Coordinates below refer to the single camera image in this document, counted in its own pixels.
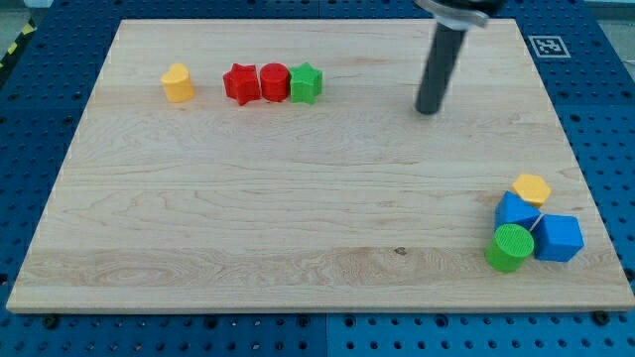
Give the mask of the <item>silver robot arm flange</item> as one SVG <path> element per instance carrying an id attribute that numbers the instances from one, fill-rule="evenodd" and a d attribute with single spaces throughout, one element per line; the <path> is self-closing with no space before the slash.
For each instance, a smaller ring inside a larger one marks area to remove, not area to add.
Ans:
<path id="1" fill-rule="evenodd" d="M 464 31 L 472 26 L 485 28 L 506 0 L 414 0 L 414 3 L 444 26 Z"/>

